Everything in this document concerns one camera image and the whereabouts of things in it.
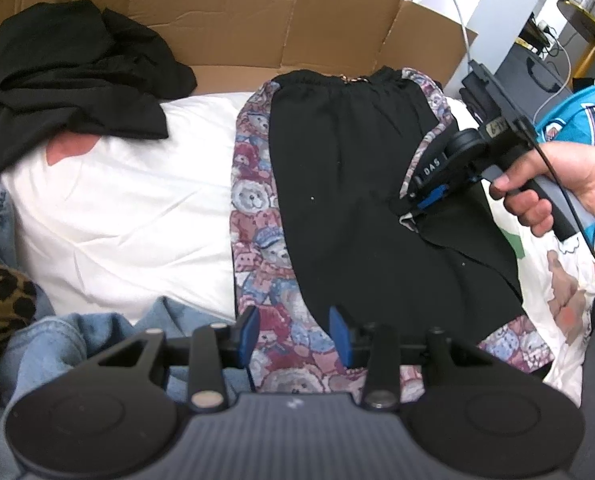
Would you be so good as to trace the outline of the person's right hand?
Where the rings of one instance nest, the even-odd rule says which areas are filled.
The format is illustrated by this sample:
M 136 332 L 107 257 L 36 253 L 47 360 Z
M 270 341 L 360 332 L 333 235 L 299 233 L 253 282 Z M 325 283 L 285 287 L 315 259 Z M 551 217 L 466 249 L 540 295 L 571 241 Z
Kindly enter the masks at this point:
M 540 151 L 532 150 L 518 158 L 489 188 L 493 200 L 502 200 L 538 237 L 552 230 L 555 219 L 552 204 L 532 190 L 521 191 L 528 180 L 549 176 L 555 170 L 565 188 L 595 217 L 595 146 L 572 142 L 548 142 Z

